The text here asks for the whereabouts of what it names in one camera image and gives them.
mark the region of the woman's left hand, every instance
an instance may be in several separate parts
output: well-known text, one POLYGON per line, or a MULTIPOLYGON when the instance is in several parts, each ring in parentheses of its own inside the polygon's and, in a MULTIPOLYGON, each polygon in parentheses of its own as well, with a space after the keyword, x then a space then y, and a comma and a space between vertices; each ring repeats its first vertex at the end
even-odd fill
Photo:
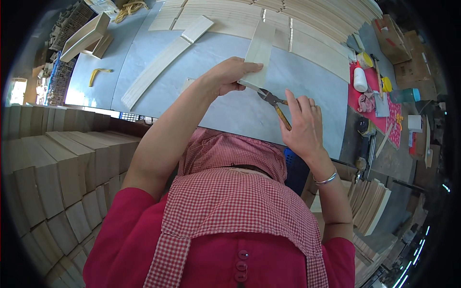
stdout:
POLYGON ((217 96, 226 95, 230 91, 243 91, 245 86, 237 83, 243 75, 249 72, 259 72, 263 67, 262 63, 244 62, 243 58, 230 57, 211 68, 203 77, 213 79, 217 85, 217 96))

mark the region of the woman's left arm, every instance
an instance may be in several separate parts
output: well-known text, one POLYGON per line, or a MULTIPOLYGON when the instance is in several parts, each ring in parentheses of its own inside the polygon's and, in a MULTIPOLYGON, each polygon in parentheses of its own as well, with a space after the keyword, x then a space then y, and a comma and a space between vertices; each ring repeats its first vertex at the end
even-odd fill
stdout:
POLYGON ((144 135, 122 189, 140 188, 159 201, 168 177, 211 103, 230 91, 244 90, 237 80, 261 69, 262 64, 231 57, 195 80, 144 135))

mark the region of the red button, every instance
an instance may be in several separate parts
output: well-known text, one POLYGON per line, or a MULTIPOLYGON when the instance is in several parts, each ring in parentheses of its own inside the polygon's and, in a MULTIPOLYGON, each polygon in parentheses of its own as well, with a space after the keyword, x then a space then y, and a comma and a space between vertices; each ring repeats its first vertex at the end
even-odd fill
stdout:
POLYGON ((245 262, 243 262, 243 261, 237 262, 237 264, 235 266, 240 271, 245 271, 247 269, 247 264, 245 262))
POLYGON ((238 252, 238 257, 242 260, 248 259, 248 252, 246 250, 240 250, 238 252))
POLYGON ((237 282, 243 282, 247 278, 248 278, 248 276, 247 276, 247 273, 245 273, 245 272, 237 272, 237 274, 235 274, 235 280, 237 282))

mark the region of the woman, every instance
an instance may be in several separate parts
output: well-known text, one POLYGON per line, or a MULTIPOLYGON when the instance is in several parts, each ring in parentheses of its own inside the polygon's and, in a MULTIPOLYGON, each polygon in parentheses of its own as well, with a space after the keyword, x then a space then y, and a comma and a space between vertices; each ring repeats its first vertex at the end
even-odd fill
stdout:
POLYGON ((197 128, 211 103, 262 64, 232 57, 195 80, 145 134, 83 277, 91 287, 353 287, 352 212, 322 146, 313 99, 286 90, 284 143, 317 181, 325 231, 284 186, 273 144, 197 128), (167 195, 165 183, 179 161, 167 195))

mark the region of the hammer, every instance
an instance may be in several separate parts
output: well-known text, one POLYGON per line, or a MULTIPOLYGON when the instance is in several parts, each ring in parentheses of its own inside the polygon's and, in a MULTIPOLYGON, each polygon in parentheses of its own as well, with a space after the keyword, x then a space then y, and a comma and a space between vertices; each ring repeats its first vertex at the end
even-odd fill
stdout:
POLYGON ((381 74, 379 73, 379 68, 378 68, 378 61, 379 59, 373 55, 373 54, 370 54, 370 57, 373 59, 374 61, 374 65, 375 65, 375 68, 376 68, 376 73, 378 74, 378 86, 379 86, 379 96, 381 97, 381 100, 384 100, 384 97, 383 97, 383 86, 381 85, 381 74))

